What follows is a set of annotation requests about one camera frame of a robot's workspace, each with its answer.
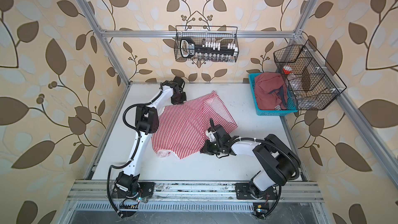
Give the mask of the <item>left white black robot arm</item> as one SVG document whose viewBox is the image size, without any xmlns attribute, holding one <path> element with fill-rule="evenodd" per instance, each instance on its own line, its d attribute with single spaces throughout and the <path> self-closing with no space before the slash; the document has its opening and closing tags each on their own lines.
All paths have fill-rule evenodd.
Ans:
<svg viewBox="0 0 398 224">
<path fill-rule="evenodd" d="M 138 182 L 141 162 L 149 141 L 160 126 L 158 111 L 168 100 L 173 105 L 183 104 L 187 100 L 184 86 L 185 81 L 175 76 L 173 80 L 161 83 L 159 93 L 149 102 L 133 104 L 123 112 L 124 125 L 135 131 L 134 145 L 125 164 L 109 166 L 107 182 L 110 182 L 112 170 L 120 170 L 114 182 L 114 190 L 125 194 L 127 198 L 137 199 L 143 195 L 144 190 Z"/>
</svg>

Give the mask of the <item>red white striped tank top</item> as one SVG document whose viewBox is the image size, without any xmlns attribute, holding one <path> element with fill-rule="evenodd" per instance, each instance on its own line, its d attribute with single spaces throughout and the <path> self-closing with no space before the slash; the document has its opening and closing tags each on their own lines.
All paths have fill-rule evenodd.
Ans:
<svg viewBox="0 0 398 224">
<path fill-rule="evenodd" d="M 184 159 L 200 151 L 210 128 L 210 119 L 230 134 L 238 125 L 219 95 L 212 91 L 181 105 L 169 105 L 160 115 L 160 127 L 152 136 L 152 148 L 158 157 L 173 154 Z"/>
</svg>

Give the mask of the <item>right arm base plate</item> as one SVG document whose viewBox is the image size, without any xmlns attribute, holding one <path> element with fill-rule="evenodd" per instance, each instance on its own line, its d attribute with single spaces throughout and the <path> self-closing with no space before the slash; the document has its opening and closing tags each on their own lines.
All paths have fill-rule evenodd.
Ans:
<svg viewBox="0 0 398 224">
<path fill-rule="evenodd" d="M 275 187 L 260 190 L 254 183 L 236 183 L 235 193 L 238 200 L 276 200 L 278 196 Z"/>
</svg>

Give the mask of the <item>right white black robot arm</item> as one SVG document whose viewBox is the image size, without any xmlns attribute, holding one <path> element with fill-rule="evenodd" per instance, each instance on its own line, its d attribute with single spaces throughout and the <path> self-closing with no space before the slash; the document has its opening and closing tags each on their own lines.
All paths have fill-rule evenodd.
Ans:
<svg viewBox="0 0 398 224">
<path fill-rule="evenodd" d="M 275 186 L 284 186 L 300 176 L 301 162 L 298 156 L 274 134 L 269 134 L 264 139 L 231 137 L 218 124 L 211 125 L 206 136 L 207 140 L 200 153 L 216 155 L 219 159 L 247 155 L 258 160 L 262 170 L 243 190 L 248 197 L 260 200 L 269 195 Z"/>
</svg>

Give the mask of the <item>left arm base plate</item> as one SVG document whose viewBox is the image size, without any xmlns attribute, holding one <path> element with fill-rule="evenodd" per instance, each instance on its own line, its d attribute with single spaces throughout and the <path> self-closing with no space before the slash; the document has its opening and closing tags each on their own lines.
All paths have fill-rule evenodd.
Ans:
<svg viewBox="0 0 398 224">
<path fill-rule="evenodd" d="M 124 187 L 118 184 L 114 185 L 111 196 L 114 199 L 138 199 L 150 198 L 154 193 L 154 182 L 139 181 L 133 186 Z"/>
</svg>

